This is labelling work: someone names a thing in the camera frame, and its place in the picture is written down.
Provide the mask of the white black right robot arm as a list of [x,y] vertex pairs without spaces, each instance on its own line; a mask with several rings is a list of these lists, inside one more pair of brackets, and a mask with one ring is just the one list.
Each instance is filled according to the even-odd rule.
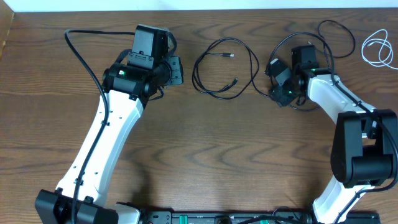
[[269,96],[279,106],[311,100],[333,120],[333,176],[312,202],[312,212],[317,223],[343,223],[364,194],[387,191],[397,183],[397,115],[348,90],[333,64],[319,65],[314,45],[295,47],[291,55],[291,65],[269,60],[266,73],[276,81]]

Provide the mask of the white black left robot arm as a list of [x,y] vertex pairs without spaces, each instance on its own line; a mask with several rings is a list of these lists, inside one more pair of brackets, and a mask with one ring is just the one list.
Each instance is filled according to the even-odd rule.
[[177,41],[166,28],[139,24],[99,81],[99,105],[71,167],[55,191],[41,190],[35,209],[42,223],[139,223],[140,210],[125,203],[106,208],[109,183],[131,129],[165,86],[183,83]]

